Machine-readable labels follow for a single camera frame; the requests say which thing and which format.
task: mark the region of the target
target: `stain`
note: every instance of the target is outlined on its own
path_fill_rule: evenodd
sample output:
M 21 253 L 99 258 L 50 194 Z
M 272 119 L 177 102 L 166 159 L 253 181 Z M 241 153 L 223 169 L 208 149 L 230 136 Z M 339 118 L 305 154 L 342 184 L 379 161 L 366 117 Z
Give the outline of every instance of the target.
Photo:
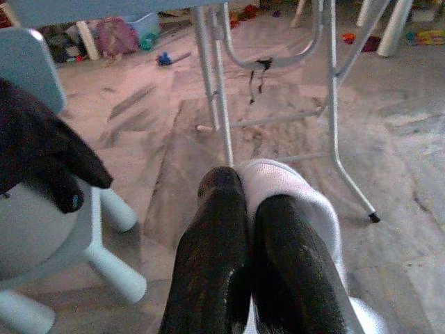
M 323 105 L 321 99 L 319 99 L 318 97 L 313 97 L 312 102 L 314 103 L 314 106 L 316 108 L 320 108 Z
M 112 118 L 120 115 L 121 113 L 128 110 L 131 106 L 141 101 L 142 98 L 144 98 L 146 95 L 151 93 L 156 88 L 155 85 L 148 85 L 146 87 L 141 88 L 134 94 L 128 96 L 125 100 L 121 101 L 119 104 L 115 105 L 113 107 L 113 110 L 111 111 L 111 115 L 108 118 L 108 121 Z
M 108 92 L 108 93 L 116 93 L 116 90 L 112 89 L 111 87 L 104 87 L 104 88 L 102 88 L 102 90 L 104 92 Z
M 421 210 L 422 210 L 423 212 L 429 212 L 429 211 L 430 211 L 430 210 L 429 210 L 425 205 L 423 205 L 423 203 L 419 200 L 419 197 L 417 196 L 417 192 L 416 192 L 416 191 L 413 191 L 413 192 L 412 192 L 412 199 L 414 200 L 415 203 L 417 203 L 417 205 L 421 208 Z

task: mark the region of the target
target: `clutter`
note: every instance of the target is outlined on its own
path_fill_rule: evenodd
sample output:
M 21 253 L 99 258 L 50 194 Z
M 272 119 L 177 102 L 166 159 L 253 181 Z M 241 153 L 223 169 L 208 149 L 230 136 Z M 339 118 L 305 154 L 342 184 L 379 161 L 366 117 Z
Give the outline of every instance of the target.
M 444 30 L 429 30 L 418 33 L 409 32 L 406 34 L 409 45 L 442 45 L 445 44 Z
M 353 44 L 355 41 L 354 33 L 344 33 L 341 37 L 346 44 Z
M 148 13 L 143 16 L 127 15 L 122 18 L 136 32 L 139 45 L 142 45 L 144 42 L 145 44 L 147 43 L 146 39 L 148 35 L 158 36 L 161 32 L 158 13 Z
M 246 6 L 246 7 L 244 8 L 245 16 L 246 16 L 248 19 L 253 19 L 254 17 L 257 16 L 257 10 L 258 10 L 258 8 L 255 7 L 255 6 L 252 6 L 252 5 Z
M 167 52 L 163 52 L 162 55 L 158 56 L 156 58 L 156 61 L 158 62 L 159 66 L 169 66 L 172 65 L 178 61 L 181 61 L 187 57 L 189 57 L 192 53 L 187 52 L 185 54 L 182 54 L 181 56 L 177 57 L 176 59 L 171 59 Z
M 143 38 L 139 46 L 144 51 L 150 51 L 153 46 L 156 45 L 157 41 L 158 36 L 153 33 L 149 33 Z
M 247 5 L 242 13 L 230 13 L 230 28 L 234 28 L 240 21 L 253 19 L 257 17 L 259 8 L 253 5 Z
M 341 37 L 343 38 L 343 41 L 349 45 L 353 44 L 355 41 L 354 33 L 344 33 Z M 362 52 L 377 51 L 380 40 L 381 38 L 378 36 L 370 36 L 363 46 Z
M 362 52 L 377 51 L 381 38 L 378 36 L 370 36 L 363 46 Z
M 109 17 L 97 24 L 97 48 L 105 58 L 139 50 L 136 32 L 121 18 Z

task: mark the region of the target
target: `tiled floor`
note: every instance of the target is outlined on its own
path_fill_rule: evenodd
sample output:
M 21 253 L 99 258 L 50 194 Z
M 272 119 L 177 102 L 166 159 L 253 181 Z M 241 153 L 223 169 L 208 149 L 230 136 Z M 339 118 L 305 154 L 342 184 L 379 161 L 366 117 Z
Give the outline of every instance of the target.
M 354 15 L 340 8 L 339 58 L 350 46 Z M 237 52 L 286 56 L 310 35 L 288 28 L 290 12 L 270 13 L 233 30 Z M 192 55 L 158 68 L 156 54 Z M 232 121 L 319 106 L 326 94 L 325 45 L 303 64 L 266 73 L 264 93 L 249 105 L 250 73 L 225 57 Z M 328 159 L 291 164 L 323 192 L 340 218 L 350 292 L 388 321 L 391 333 L 445 333 L 445 47 L 402 44 L 392 58 L 362 54 L 340 92 L 340 151 L 351 176 L 382 221 L 371 224 Z M 193 29 L 161 40 L 149 54 L 63 66 L 68 96 L 61 117 L 96 149 L 115 177 L 113 189 L 137 212 L 138 226 L 119 235 L 104 226 L 107 246 L 141 271 L 148 293 L 137 305 L 115 301 L 87 267 L 23 287 L 57 311 L 52 333 L 152 334 L 163 314 L 175 249 L 196 208 L 200 178 L 223 164 L 209 124 Z M 325 118 L 233 131 L 236 161 L 315 152 L 327 147 Z M 0 333 L 8 333 L 0 328 Z

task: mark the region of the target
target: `light blue chair back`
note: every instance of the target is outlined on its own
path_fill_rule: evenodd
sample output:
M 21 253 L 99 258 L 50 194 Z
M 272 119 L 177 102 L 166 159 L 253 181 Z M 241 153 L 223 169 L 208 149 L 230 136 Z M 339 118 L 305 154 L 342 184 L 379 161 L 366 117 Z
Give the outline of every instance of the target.
M 38 31 L 0 29 L 0 77 L 34 95 L 54 113 L 67 104 L 47 43 Z

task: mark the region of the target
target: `table top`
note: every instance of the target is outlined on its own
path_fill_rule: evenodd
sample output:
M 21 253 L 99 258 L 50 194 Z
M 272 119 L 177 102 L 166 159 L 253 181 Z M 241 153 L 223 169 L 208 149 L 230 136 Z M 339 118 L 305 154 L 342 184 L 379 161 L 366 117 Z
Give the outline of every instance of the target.
M 227 0 L 9 0 L 24 26 L 35 27 L 108 16 L 160 12 Z

